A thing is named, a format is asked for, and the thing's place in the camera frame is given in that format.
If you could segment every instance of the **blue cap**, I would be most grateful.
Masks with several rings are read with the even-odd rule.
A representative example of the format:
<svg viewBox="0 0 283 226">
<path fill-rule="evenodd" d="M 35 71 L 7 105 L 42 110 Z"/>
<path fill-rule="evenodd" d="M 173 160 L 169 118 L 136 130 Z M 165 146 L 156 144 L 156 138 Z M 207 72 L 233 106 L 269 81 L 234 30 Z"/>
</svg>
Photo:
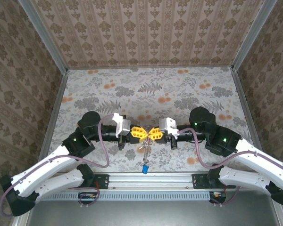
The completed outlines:
<svg viewBox="0 0 283 226">
<path fill-rule="evenodd" d="M 142 166 L 142 173 L 147 174 L 148 173 L 148 169 L 149 169 L 149 166 L 143 165 Z"/>
</svg>

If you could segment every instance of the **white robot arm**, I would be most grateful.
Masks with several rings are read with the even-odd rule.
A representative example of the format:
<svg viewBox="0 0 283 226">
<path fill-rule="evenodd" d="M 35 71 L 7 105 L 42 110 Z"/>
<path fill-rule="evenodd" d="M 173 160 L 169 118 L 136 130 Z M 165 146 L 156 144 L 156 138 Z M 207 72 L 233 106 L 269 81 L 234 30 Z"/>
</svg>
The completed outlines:
<svg viewBox="0 0 283 226">
<path fill-rule="evenodd" d="M 28 212 L 47 195 L 73 187 L 90 187 L 95 175 L 86 164 L 81 164 L 63 175 L 53 178 L 52 176 L 93 151 L 95 147 L 92 141 L 116 141 L 121 150 L 125 143 L 137 144 L 140 137 L 144 136 L 145 130 L 131 125 L 125 116 L 115 113 L 111 119 L 117 126 L 102 126 L 98 113 L 86 113 L 78 122 L 79 127 L 75 132 L 48 157 L 18 175 L 3 176 L 0 183 L 13 216 Z M 221 164 L 207 166 L 210 171 L 202 181 L 197 181 L 203 188 L 220 188 L 220 185 L 242 186 L 268 194 L 276 202 L 283 204 L 283 162 L 258 150 L 234 131 L 218 126 L 215 116 L 207 109 L 193 109 L 189 126 L 177 126 L 175 120 L 165 118 L 159 121 L 159 127 L 153 129 L 160 133 L 152 136 L 155 141 L 163 144 L 170 142 L 171 149 L 176 149 L 177 142 L 180 141 L 203 140 L 206 141 L 206 149 L 210 152 L 223 157 L 235 157 L 235 160 L 255 171 L 235 170 Z M 204 164 L 200 154 L 198 158 Z"/>
</svg>

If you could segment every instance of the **patterned wall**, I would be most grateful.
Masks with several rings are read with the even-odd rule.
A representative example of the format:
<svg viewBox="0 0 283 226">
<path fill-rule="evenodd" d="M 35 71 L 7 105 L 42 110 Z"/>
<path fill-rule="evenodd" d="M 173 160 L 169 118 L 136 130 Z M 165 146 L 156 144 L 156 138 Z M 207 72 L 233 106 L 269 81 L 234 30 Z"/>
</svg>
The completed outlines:
<svg viewBox="0 0 283 226">
<path fill-rule="evenodd" d="M 264 151 L 283 161 L 283 0 L 238 70 Z"/>
<path fill-rule="evenodd" d="M 0 176 L 38 160 L 60 80 L 19 3 L 0 0 Z M 7 223 L 0 218 L 0 226 Z"/>
<path fill-rule="evenodd" d="M 263 0 L 33 0 L 69 68 L 230 65 Z"/>
</svg>

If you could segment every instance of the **patterned floor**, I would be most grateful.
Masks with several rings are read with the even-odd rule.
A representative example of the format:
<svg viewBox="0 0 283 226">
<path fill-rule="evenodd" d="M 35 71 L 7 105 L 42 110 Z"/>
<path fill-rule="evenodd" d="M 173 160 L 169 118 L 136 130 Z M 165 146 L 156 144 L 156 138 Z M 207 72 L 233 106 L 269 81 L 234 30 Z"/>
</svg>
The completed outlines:
<svg viewBox="0 0 283 226">
<path fill-rule="evenodd" d="M 203 106 L 216 115 L 219 125 L 229 127 L 250 140 L 250 133 L 229 67 L 145 68 L 68 71 L 58 120 L 50 152 L 72 133 L 87 111 L 102 116 L 126 114 L 132 124 L 151 129 L 164 117 L 178 125 L 187 124 L 191 109 Z M 85 158 L 105 164 L 99 143 Z M 97 172 L 140 172 L 144 150 L 141 145 L 126 145 L 119 151 L 115 143 L 106 142 L 110 166 L 93 168 Z M 218 163 L 223 158 L 200 145 L 204 162 Z M 195 146 L 179 143 L 177 150 L 153 143 L 149 159 L 150 172 L 206 171 L 197 159 Z M 231 167 L 243 168 L 230 163 Z"/>
</svg>

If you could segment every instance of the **purple cable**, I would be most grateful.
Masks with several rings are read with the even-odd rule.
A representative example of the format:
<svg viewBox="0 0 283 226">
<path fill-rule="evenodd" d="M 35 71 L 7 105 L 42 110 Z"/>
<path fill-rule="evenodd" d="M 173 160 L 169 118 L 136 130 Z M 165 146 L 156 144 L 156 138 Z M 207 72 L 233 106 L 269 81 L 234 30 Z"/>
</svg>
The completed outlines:
<svg viewBox="0 0 283 226">
<path fill-rule="evenodd" d="M 238 194 L 240 188 L 241 188 L 241 187 L 237 187 L 237 190 L 235 191 L 235 194 L 230 198 L 230 200 L 228 200 L 228 201 L 226 201 L 226 202 L 224 202 L 224 203 L 220 203 L 220 202 L 218 202 L 216 199 L 213 199 L 213 198 L 211 198 L 211 200 L 215 201 L 215 202 L 216 202 L 217 204 L 219 204 L 220 206 L 221 206 L 221 205 L 230 204 L 230 203 L 235 199 L 235 197 L 237 196 L 237 194 Z"/>
<path fill-rule="evenodd" d="M 98 131 L 101 131 L 101 125 L 102 125 L 102 122 L 104 120 L 109 120 L 109 119 L 112 119 L 113 117 L 113 114 L 110 114 L 110 115 L 107 115 L 105 116 L 104 118 L 102 118 L 100 121 L 99 121 L 99 124 L 98 124 Z M 12 217 L 13 215 L 12 214 L 6 214 L 4 211 L 3 211 L 3 202 L 4 202 L 4 198 L 6 197 L 6 195 L 15 187 L 17 186 L 18 184 L 20 184 L 23 180 L 25 180 L 29 175 L 31 175 L 32 173 L 36 172 L 36 170 L 38 170 L 39 168 L 41 168 L 42 166 L 46 165 L 47 163 L 49 162 L 52 162 L 53 160 L 55 159 L 58 159 L 58 158 L 71 158 L 71 159 L 76 159 L 78 161 L 81 161 L 81 162 L 84 162 L 84 163 L 87 163 L 88 165 L 92 165 L 92 166 L 95 166 L 95 167 L 101 167 L 101 168 L 106 168 L 109 166 L 109 157 L 108 157 L 108 153 L 107 153 L 107 150 L 105 148 L 105 145 L 104 145 L 104 141 L 103 141 L 103 137 L 102 137 L 102 134 L 101 132 L 98 133 L 99 134 L 99 140 L 100 140 L 100 144 L 104 150 L 104 154 L 105 154 L 105 157 L 106 157 L 106 161 L 107 161 L 107 164 L 102 166 L 102 165 L 99 165 L 95 162 L 91 162 L 89 160 L 86 160 L 86 159 L 82 159 L 82 158 L 79 158 L 79 157 L 76 157 L 76 156 L 71 156 L 71 155 L 58 155 L 58 156 L 55 156 L 51 159 L 49 159 L 48 161 L 45 161 L 43 162 L 42 164 L 40 164 L 39 166 L 37 166 L 36 168 L 34 168 L 32 171 L 28 172 L 25 176 L 23 176 L 22 178 L 20 178 L 16 183 L 14 183 L 12 186 L 10 186 L 2 195 L 2 197 L 0 198 L 0 212 L 3 216 L 5 217 Z"/>
<path fill-rule="evenodd" d="M 225 163 L 229 162 L 230 160 L 232 160 L 233 158 L 239 156 L 239 155 L 242 155 L 242 154 L 254 154 L 256 156 L 259 156 L 265 160 L 267 160 L 268 162 L 274 164 L 275 166 L 281 168 L 283 170 L 283 166 L 273 160 L 271 160 L 270 158 L 268 158 L 267 156 L 263 155 L 263 154 L 260 154 L 260 153 L 257 153 L 257 152 L 254 152 L 254 151 L 242 151 L 242 152 L 239 152 L 239 153 L 236 153 L 236 154 L 233 154 L 232 156 L 228 157 L 227 159 L 225 159 L 224 161 L 222 161 L 220 164 L 217 164 L 217 165 L 214 165 L 214 166 L 208 166 L 207 164 L 205 164 L 200 156 L 200 151 L 199 151 L 199 144 L 198 144 L 198 138 L 197 138 L 197 134 L 195 132 L 195 130 L 193 128 L 185 128 L 183 130 L 180 130 L 179 133 L 184 133 L 184 132 L 187 132 L 187 131 L 191 131 L 192 134 L 193 134 L 193 137 L 194 137 L 194 141 L 195 141 L 195 146 L 196 146 L 196 154 L 197 154 L 197 157 L 198 157 L 198 160 L 200 162 L 200 164 L 204 167 L 204 168 L 207 168 L 207 169 L 210 169 L 210 170 L 213 170 L 213 169 L 216 169 L 220 166 L 223 166 Z"/>
<path fill-rule="evenodd" d="M 100 196 L 100 191 L 99 191 L 99 189 L 97 189 L 97 188 L 95 188 L 95 187 L 74 187 L 74 188 L 72 188 L 72 189 L 73 189 L 73 190 L 86 190 L 86 189 L 90 189 L 90 190 L 96 190 L 96 191 L 97 191 L 96 197 L 94 198 L 94 200 L 93 200 L 90 204 L 88 204 L 88 206 L 93 205 L 93 204 L 97 201 L 97 199 L 99 198 L 99 196 Z M 82 197 L 85 196 L 85 195 L 87 195 L 87 194 L 88 194 L 88 193 L 83 193 L 83 194 L 80 195 L 79 203 L 80 203 L 81 205 L 86 206 L 85 204 L 82 203 Z"/>
</svg>

